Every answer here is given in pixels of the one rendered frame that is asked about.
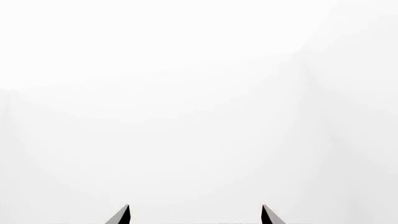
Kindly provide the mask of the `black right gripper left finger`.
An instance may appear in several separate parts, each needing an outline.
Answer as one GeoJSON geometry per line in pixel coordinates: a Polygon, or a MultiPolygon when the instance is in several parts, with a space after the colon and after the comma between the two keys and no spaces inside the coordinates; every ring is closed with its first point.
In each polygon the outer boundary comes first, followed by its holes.
{"type": "Polygon", "coordinates": [[[105,224],[130,224],[131,213],[129,205],[123,206],[105,224]]]}

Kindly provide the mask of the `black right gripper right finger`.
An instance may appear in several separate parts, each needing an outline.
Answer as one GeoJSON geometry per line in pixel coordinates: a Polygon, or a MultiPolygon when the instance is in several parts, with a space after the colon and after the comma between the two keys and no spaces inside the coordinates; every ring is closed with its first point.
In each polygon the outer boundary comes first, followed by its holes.
{"type": "Polygon", "coordinates": [[[262,205],[261,222],[262,224],[286,224],[267,205],[262,205]]]}

